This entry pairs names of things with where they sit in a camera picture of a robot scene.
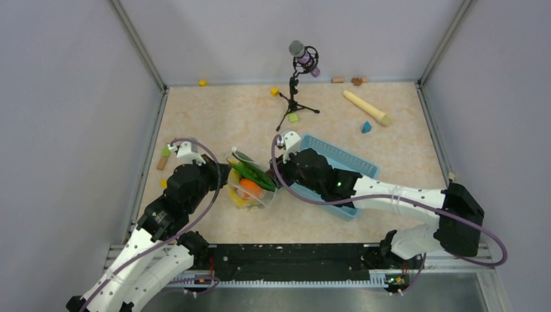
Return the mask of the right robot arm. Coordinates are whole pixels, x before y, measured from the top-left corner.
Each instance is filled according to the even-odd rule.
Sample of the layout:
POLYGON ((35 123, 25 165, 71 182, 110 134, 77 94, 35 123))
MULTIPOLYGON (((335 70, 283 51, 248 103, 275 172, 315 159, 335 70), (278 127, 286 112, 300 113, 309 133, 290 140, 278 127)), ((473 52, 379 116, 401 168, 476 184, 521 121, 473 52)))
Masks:
POLYGON ((435 250, 458 257, 474 257, 478 253, 485 213, 459 183, 450 183, 445 189, 384 183, 359 172, 334 168, 311 148, 273 156, 270 167, 281 187, 301 185, 320 197, 312 200, 294 194, 305 202, 375 209, 418 220, 419 226, 393 230, 381 242, 381 260, 390 268, 435 250))

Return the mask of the orange fruit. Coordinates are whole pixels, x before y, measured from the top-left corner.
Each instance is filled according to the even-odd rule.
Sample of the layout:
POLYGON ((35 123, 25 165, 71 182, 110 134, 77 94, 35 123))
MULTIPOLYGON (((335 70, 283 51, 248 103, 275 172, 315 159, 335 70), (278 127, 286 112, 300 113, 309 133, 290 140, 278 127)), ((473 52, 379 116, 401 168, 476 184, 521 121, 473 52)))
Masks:
POLYGON ((252 198, 261 199, 265 194, 264 189, 250 179, 241 179, 239 184, 238 195, 245 200, 252 198))

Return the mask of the brown wooden block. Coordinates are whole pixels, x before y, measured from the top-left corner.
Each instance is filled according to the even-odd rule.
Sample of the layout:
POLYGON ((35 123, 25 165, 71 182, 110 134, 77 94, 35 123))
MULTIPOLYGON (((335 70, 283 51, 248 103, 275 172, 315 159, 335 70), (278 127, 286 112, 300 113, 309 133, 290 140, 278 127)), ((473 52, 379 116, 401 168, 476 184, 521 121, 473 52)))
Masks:
POLYGON ((354 86, 361 86, 363 84, 369 83, 368 77, 353 77, 351 79, 351 84, 354 86))

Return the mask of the blue toy block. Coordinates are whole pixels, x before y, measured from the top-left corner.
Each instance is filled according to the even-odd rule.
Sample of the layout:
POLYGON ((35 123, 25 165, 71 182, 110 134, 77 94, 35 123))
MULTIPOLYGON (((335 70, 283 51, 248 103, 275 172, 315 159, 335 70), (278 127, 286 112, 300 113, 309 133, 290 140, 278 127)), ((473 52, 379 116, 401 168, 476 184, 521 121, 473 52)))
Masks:
POLYGON ((366 134, 371 132, 372 130, 372 124, 370 122, 365 122, 361 128, 362 134, 366 134))

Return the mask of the light green cube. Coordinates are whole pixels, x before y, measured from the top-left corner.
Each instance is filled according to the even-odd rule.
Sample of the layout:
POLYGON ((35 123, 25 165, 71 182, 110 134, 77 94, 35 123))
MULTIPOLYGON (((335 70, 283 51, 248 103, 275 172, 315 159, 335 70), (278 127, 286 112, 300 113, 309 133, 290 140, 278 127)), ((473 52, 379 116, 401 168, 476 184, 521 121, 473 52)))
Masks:
POLYGON ((289 120, 290 123, 294 124, 294 123, 299 122, 300 117, 298 116, 297 113, 293 112, 293 113, 288 115, 288 120, 289 120))

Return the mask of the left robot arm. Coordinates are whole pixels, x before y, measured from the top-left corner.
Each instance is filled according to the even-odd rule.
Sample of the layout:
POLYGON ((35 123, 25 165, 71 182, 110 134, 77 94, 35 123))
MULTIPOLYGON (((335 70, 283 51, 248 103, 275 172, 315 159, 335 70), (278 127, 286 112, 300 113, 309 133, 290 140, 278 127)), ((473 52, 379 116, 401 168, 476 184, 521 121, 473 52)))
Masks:
POLYGON ((68 300, 68 311, 141 311, 180 272, 206 265, 206 240, 185 226, 204 197, 227 184, 231 167, 202 158, 173 171, 123 250, 89 291, 68 300))

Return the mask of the blue plastic basket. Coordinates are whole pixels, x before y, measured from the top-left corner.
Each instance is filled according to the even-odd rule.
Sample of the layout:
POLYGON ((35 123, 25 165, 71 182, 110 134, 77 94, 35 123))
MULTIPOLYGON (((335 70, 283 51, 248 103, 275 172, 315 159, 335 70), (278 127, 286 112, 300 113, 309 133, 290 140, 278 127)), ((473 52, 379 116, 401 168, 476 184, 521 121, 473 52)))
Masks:
MULTIPOLYGON (((327 143, 312 135, 303 135, 301 137, 300 151, 312 148, 317 154, 324 156, 328 164, 333 168, 359 172, 364 176, 377 179, 379 175, 379 166, 374 163, 348 153, 330 143, 327 143)), ((325 210, 344 221, 351 221, 361 215, 362 210, 343 206, 319 205, 319 208, 325 210)))

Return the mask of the yellow mango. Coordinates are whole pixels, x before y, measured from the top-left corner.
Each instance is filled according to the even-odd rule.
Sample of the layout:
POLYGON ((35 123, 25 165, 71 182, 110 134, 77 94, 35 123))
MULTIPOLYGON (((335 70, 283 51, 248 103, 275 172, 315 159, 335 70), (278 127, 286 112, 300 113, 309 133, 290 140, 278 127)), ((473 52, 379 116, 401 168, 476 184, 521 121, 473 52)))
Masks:
POLYGON ((238 195, 241 175, 232 169, 228 176, 229 196, 238 209, 246 208, 246 200, 238 195))

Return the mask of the clear dotted zip bag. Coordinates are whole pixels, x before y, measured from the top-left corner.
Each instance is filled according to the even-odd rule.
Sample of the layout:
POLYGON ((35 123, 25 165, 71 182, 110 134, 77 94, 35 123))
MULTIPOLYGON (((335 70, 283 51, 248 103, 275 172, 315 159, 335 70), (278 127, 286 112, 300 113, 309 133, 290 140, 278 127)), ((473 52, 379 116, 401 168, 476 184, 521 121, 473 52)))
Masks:
POLYGON ((225 158, 230 166, 229 196, 238 209, 267 209, 275 199, 277 187, 267 171, 251 157, 232 147, 225 158))

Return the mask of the wooden rolling pin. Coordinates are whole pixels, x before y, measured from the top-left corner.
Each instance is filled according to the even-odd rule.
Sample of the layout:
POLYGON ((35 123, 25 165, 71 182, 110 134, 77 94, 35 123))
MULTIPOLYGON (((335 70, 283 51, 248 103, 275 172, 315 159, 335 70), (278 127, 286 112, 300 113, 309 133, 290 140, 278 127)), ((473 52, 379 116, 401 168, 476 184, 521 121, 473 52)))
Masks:
POLYGON ((393 119, 389 114, 377 109, 375 106, 369 104, 367 101, 361 99, 350 91, 343 91, 342 95, 355 106, 359 107, 362 111, 373 117, 379 124, 388 127, 392 124, 393 119))

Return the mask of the green wooden toy knife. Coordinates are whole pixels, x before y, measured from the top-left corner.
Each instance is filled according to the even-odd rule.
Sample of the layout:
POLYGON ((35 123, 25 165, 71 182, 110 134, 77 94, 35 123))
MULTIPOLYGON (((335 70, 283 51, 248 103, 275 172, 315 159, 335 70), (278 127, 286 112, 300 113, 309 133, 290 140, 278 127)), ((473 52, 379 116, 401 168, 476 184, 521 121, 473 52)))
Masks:
POLYGON ((156 165, 156 169, 163 171, 168 163, 168 159, 170 158, 171 151, 170 151, 170 145, 167 144, 163 147, 163 150, 161 152, 160 159, 156 165))

